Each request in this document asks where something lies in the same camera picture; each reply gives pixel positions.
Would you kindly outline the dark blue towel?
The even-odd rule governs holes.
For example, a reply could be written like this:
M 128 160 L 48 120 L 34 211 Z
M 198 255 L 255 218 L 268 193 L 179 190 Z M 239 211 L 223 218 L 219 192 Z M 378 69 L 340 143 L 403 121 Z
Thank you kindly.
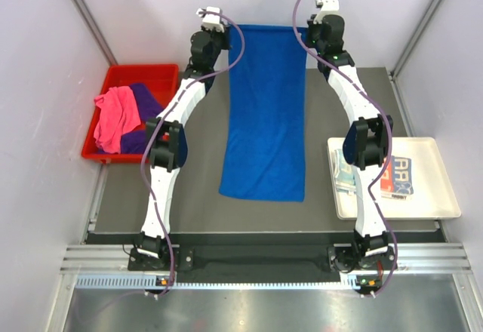
M 305 198 L 306 52 L 289 26 L 230 36 L 229 131 L 219 192 L 254 201 Z

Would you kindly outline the blue polka dot towel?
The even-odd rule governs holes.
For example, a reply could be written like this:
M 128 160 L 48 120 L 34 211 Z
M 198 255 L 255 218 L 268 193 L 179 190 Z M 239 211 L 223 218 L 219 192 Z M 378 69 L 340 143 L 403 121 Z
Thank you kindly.
M 335 149 L 333 152 L 334 164 L 334 181 L 335 188 L 338 192 L 354 194 L 356 191 L 355 177 L 352 167 L 346 163 L 341 149 Z

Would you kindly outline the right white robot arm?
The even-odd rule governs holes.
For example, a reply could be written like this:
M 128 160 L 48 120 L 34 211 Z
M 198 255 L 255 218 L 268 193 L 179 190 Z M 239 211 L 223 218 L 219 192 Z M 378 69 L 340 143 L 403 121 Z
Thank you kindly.
M 329 14 L 318 20 L 312 15 L 307 23 L 305 44 L 316 53 L 318 69 L 338 96 L 350 123 L 342 152 L 355 178 L 357 196 L 352 264 L 367 269 L 390 254 L 388 228 L 379 203 L 380 178 L 392 151 L 392 119 L 359 81 L 355 62 L 344 49 L 344 19 Z

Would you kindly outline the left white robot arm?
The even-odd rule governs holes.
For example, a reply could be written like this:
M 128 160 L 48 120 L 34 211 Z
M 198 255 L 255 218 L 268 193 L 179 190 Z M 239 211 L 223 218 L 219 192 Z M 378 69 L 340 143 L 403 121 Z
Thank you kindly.
M 203 25 L 192 35 L 191 57 L 176 94 L 161 113 L 146 122 L 142 161 L 149 162 L 149 171 L 142 170 L 141 176 L 149 199 L 131 258 L 155 269 L 169 270 L 173 263 L 169 219 L 174 184 L 188 156 L 185 125 L 218 74 L 214 66 L 220 53 L 229 49 L 229 29 L 225 23 Z

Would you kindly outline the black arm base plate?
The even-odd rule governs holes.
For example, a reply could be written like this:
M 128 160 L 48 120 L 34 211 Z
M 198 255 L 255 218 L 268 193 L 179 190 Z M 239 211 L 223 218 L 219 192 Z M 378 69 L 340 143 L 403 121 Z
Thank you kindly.
M 338 272 L 389 269 L 394 252 L 368 268 L 352 264 L 354 233 L 260 232 L 174 233 L 169 270 L 133 261 L 140 234 L 127 242 L 128 270 L 174 272 L 181 282 L 320 282 L 334 281 Z

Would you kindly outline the beige rabbit letter towel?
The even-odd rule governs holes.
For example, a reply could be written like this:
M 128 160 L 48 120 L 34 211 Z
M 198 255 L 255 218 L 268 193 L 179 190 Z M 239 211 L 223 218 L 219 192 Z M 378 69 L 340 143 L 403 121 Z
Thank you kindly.
M 380 179 L 380 191 L 384 198 L 408 200 L 414 194 L 412 160 L 392 156 L 388 168 Z

